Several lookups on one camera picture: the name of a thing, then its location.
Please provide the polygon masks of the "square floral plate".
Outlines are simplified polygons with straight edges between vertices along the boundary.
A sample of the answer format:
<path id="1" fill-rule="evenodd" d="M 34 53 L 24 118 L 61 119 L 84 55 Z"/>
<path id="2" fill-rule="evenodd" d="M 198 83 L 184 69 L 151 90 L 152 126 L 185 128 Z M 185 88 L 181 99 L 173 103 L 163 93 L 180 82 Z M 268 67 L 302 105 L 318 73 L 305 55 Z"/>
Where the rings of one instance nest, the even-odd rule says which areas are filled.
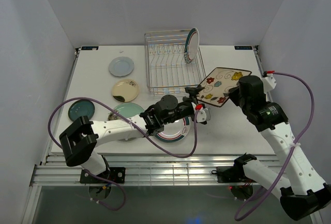
<path id="1" fill-rule="evenodd" d="M 222 107 L 228 100 L 229 90 L 238 86 L 238 81 L 243 76 L 252 72 L 236 68 L 216 67 L 199 84 L 204 89 L 199 92 L 197 99 L 200 102 L 214 107 Z"/>

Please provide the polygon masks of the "white plate teal rim back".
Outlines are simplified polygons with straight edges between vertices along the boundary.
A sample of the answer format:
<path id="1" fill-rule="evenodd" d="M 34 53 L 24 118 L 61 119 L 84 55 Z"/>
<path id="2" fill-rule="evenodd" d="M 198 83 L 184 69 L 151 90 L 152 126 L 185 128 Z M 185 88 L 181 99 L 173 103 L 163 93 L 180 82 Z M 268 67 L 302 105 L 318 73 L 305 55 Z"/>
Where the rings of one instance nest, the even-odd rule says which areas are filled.
<path id="1" fill-rule="evenodd" d="M 192 28 L 188 33 L 185 48 L 184 59 L 187 64 L 193 62 L 199 50 L 200 36 L 197 28 Z"/>

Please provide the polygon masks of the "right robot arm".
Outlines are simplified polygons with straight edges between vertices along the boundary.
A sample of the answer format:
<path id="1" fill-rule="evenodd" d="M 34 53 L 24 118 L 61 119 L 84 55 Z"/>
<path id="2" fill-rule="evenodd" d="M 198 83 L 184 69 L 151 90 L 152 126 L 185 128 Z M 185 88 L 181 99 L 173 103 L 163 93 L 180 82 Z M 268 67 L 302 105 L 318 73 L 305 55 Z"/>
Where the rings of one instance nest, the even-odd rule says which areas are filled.
<path id="1" fill-rule="evenodd" d="M 264 166 L 254 155 L 244 154 L 230 169 L 235 179 L 251 179 L 266 189 L 263 202 L 270 194 L 279 201 L 285 213 L 298 221 L 330 204 L 330 185 L 313 168 L 295 136 L 281 106 L 266 100 L 265 93 L 275 87 L 272 73 L 264 78 L 243 76 L 229 98 L 241 108 L 283 164 L 279 173 Z"/>

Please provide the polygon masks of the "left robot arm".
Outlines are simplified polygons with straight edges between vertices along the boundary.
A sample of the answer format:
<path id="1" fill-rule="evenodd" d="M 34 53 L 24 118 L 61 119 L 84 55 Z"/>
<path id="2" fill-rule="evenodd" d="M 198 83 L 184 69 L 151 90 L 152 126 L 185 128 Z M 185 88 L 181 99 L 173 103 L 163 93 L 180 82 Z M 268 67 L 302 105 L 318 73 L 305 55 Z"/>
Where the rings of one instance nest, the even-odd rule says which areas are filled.
<path id="1" fill-rule="evenodd" d="M 210 119 L 209 109 L 198 103 L 197 95 L 203 87 L 186 87 L 189 95 L 178 102 L 173 95 L 163 96 L 144 112 L 130 118 L 117 114 L 113 121 L 92 121 L 87 116 L 76 119 L 60 135 L 59 140 L 68 167 L 81 166 L 98 182 L 105 182 L 110 176 L 108 163 L 95 148 L 108 142 L 155 136 L 165 125 L 184 118 L 191 118 L 195 124 L 206 124 Z"/>

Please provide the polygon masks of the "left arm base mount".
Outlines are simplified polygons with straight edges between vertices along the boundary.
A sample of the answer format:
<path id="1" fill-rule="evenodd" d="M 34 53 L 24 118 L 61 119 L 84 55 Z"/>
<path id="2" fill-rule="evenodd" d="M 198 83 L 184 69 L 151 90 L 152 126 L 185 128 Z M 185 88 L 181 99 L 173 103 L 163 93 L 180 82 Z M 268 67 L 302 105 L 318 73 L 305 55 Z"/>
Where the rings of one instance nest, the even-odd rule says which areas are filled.
<path id="1" fill-rule="evenodd" d="M 108 171 L 102 172 L 97 176 L 111 180 L 118 184 L 125 182 L 126 168 L 125 167 L 110 167 Z M 99 180 L 93 176 L 90 176 L 87 172 L 82 170 L 79 182 L 81 184 L 106 184 L 106 181 Z"/>

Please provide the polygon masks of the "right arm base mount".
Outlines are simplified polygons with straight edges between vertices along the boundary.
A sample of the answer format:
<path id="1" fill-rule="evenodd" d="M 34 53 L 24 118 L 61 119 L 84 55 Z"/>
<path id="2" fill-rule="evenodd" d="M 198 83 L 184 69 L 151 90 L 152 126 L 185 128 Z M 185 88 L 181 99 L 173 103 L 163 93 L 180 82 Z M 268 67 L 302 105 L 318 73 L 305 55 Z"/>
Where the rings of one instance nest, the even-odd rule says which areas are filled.
<path id="1" fill-rule="evenodd" d="M 219 183 L 255 183 L 254 180 L 245 176 L 243 169 L 236 166 L 216 167 L 211 174 L 217 177 Z"/>

